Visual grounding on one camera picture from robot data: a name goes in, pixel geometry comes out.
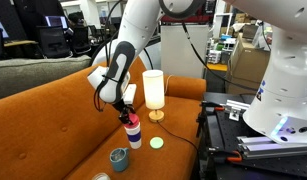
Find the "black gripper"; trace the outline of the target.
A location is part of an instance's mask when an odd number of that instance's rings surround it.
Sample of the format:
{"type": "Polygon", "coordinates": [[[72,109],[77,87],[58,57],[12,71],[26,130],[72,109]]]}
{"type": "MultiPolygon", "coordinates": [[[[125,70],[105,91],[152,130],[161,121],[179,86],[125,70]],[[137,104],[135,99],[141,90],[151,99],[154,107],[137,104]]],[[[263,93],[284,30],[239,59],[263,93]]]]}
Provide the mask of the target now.
{"type": "Polygon", "coordinates": [[[124,100],[120,100],[117,103],[113,104],[113,107],[120,112],[119,115],[119,120],[123,123],[126,124],[126,119],[125,119],[125,114],[124,113],[128,113],[127,115],[127,120],[128,120],[128,124],[129,125],[133,125],[134,124],[134,114],[135,114],[135,110],[133,105],[131,104],[125,104],[124,100]]]}

